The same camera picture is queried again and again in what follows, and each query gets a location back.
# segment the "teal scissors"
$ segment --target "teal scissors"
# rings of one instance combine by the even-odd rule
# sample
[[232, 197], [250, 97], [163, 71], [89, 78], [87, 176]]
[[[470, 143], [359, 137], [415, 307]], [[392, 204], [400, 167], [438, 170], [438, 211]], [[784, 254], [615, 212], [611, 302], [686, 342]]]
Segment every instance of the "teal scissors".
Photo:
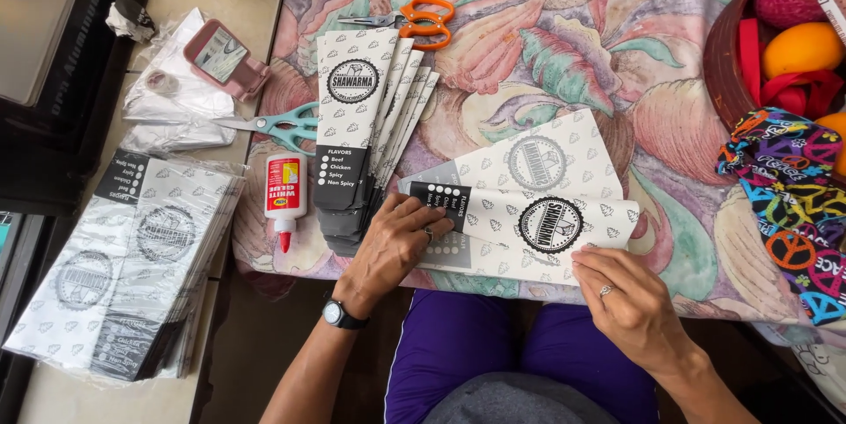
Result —
[[[314, 156], [311, 151], [305, 151], [299, 147], [297, 138], [302, 139], [317, 139], [317, 130], [309, 128], [317, 128], [317, 118], [315, 116], [301, 116], [304, 112], [316, 108], [320, 103], [312, 101], [304, 105], [300, 105], [291, 111], [282, 113], [280, 115], [265, 115], [257, 116], [251, 120], [247, 120], [243, 116], [221, 116], [219, 118], [212, 118], [210, 121], [217, 125], [229, 126], [238, 130], [250, 130], [263, 134], [269, 134], [272, 137], [279, 138], [282, 144], [293, 151], [299, 151], [303, 155]], [[280, 128], [277, 125], [290, 125], [292, 128]]]

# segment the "pink phone holder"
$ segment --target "pink phone holder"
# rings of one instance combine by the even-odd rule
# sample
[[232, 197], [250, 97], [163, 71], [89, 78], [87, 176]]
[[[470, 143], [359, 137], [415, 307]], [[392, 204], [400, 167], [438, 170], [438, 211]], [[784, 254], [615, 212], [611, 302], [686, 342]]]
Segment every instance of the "pink phone holder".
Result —
[[270, 77], [270, 67], [250, 57], [217, 19], [206, 22], [182, 54], [191, 72], [240, 101], [252, 100]]

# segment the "gray shirt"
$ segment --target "gray shirt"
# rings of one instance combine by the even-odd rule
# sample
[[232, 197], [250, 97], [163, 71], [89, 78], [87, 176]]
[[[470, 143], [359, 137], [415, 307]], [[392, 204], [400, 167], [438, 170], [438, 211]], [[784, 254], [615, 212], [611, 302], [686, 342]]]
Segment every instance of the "gray shirt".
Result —
[[423, 424], [619, 424], [582, 393], [548, 377], [494, 372], [443, 399]]

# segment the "wristwatch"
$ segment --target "wristwatch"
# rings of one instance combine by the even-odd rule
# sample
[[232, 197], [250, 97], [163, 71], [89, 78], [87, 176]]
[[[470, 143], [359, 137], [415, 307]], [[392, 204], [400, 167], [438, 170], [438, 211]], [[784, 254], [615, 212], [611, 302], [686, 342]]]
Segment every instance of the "wristwatch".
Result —
[[332, 300], [331, 298], [323, 305], [323, 319], [333, 327], [343, 328], [345, 330], [360, 330], [367, 326], [370, 318], [359, 320], [350, 316], [341, 306], [341, 302]]

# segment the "red ribbon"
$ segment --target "red ribbon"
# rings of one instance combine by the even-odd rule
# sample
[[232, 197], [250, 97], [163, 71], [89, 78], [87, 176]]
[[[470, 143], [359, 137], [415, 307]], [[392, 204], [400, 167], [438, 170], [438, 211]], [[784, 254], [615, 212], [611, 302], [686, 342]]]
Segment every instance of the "red ribbon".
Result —
[[[777, 106], [784, 110], [816, 120], [828, 113], [834, 95], [843, 86], [843, 80], [830, 70], [785, 73], [770, 79], [761, 87], [761, 51], [758, 40], [758, 20], [741, 19], [738, 26], [740, 70], [744, 84], [756, 106]], [[810, 96], [796, 87], [797, 83], [810, 83]]]

